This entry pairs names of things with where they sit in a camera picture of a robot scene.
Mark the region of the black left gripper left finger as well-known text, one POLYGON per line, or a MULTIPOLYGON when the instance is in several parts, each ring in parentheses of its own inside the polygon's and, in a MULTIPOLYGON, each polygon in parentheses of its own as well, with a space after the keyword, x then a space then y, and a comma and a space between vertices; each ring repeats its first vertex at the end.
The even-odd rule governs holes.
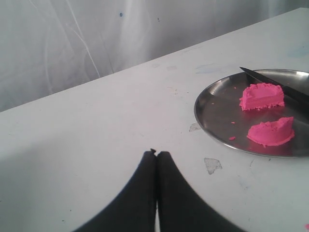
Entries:
POLYGON ((156 155, 149 150, 112 202, 76 231, 154 232, 156 200, 156 155))

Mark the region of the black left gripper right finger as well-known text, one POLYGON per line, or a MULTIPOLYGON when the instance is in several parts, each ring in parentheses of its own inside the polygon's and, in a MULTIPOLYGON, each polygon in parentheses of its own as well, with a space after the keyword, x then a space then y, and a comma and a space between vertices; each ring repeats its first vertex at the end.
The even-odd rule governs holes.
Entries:
POLYGON ((243 231, 200 198, 185 180, 167 151, 157 155, 156 184, 160 231, 243 231))

